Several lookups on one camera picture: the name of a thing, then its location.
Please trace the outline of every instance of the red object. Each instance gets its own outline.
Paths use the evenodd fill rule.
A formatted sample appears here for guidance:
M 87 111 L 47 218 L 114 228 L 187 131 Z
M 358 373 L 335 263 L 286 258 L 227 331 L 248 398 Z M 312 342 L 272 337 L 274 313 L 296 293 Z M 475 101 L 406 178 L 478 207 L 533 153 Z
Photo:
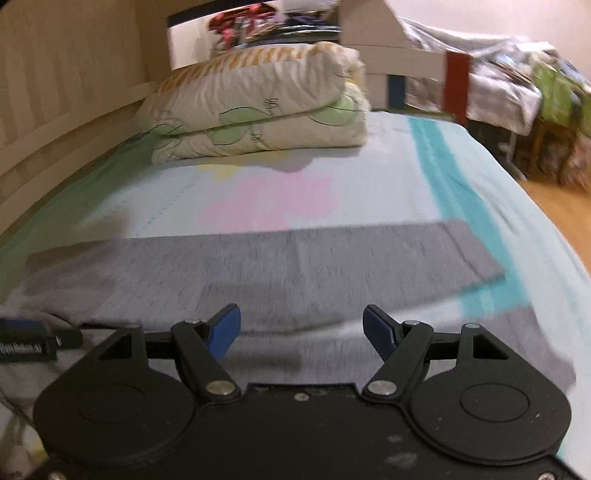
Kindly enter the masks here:
M 456 122 L 467 124 L 468 91 L 472 58 L 467 53 L 448 51 L 447 73 L 443 88 L 443 111 L 452 113 Z

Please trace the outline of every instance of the white wall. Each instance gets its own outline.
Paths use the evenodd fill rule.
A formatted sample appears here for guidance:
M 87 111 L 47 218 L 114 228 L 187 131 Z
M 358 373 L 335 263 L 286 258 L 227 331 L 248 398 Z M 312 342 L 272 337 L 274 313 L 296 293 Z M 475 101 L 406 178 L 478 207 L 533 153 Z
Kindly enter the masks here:
M 591 78 L 591 0 L 386 0 L 403 17 L 471 33 L 547 40 Z

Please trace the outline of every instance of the chair leg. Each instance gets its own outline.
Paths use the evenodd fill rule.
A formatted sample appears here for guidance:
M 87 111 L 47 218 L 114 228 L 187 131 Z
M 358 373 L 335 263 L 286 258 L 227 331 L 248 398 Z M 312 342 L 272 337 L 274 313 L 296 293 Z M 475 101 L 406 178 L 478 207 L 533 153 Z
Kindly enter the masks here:
M 539 122 L 535 127 L 535 136 L 534 136 L 534 144 L 531 147 L 530 153 L 530 166 L 527 170 L 527 177 L 528 179 L 534 174 L 535 166 L 538 164 L 538 159 L 540 157 L 540 150 L 542 148 L 542 142 L 544 141 L 544 136 L 546 133 L 546 127 L 542 122 Z

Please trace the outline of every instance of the white fabric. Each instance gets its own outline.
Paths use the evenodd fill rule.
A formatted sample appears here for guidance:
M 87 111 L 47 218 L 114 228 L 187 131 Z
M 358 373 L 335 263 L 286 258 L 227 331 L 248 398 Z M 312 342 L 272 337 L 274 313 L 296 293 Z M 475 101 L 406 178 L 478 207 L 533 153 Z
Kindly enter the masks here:
M 463 51 L 472 57 L 466 115 L 469 119 L 503 127 L 519 135 L 531 132 L 541 102 L 535 86 L 512 83 L 488 60 L 504 54 L 516 62 L 525 60 L 521 45 L 527 37 L 461 33 L 428 27 L 398 17 L 414 48 L 428 51 Z M 438 80 L 407 78 L 406 102 L 418 109 L 440 111 L 443 85 Z

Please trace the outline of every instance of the folded blanket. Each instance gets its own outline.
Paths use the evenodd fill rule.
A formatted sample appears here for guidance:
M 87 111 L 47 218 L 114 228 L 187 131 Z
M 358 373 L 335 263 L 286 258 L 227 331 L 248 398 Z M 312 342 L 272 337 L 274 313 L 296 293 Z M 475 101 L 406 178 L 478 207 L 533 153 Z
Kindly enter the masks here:
M 337 101 L 311 112 L 163 137 L 154 149 L 152 163 L 290 148 L 360 147 L 367 140 L 367 111 L 363 92 L 347 82 Z
M 143 131 L 185 134 L 333 104 L 347 82 L 365 91 L 359 53 L 330 42 L 230 52 L 180 70 L 138 111 Z
M 177 72 L 138 111 L 162 136 L 152 161 L 290 148 L 358 147 L 367 138 L 364 66 L 330 42 L 230 52 Z

